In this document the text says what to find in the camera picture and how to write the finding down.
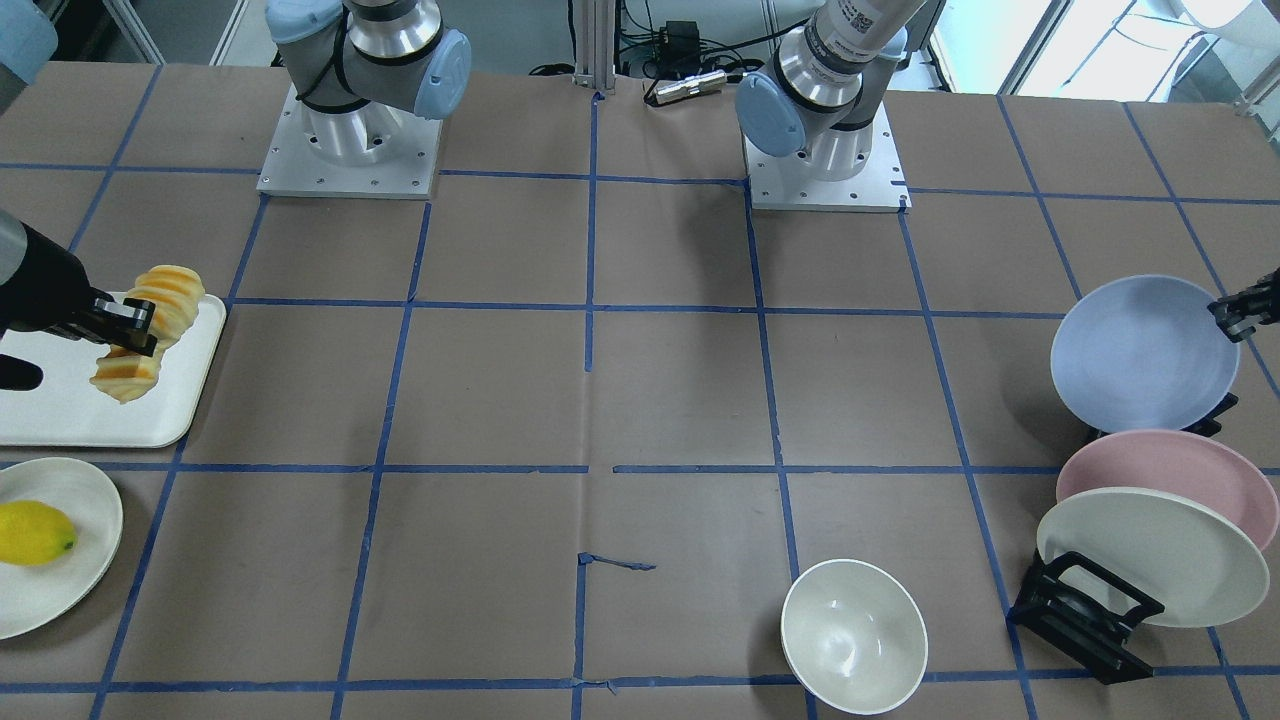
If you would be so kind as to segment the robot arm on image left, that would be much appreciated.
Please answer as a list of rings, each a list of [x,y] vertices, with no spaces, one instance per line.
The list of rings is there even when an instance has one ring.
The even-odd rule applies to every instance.
[[[278,197],[428,199],[442,129],[472,67],[468,38],[434,1],[270,1],[291,76],[259,188]],[[198,274],[161,265],[120,297],[82,263],[3,215],[1,323],[108,346],[93,384],[119,402],[157,383],[163,355],[196,323]]]

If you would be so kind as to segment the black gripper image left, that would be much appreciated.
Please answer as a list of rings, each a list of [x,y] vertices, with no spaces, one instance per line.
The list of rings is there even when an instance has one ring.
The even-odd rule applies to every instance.
[[[154,356],[155,302],[96,297],[82,263],[23,222],[3,223],[1,251],[3,332],[46,332]]]

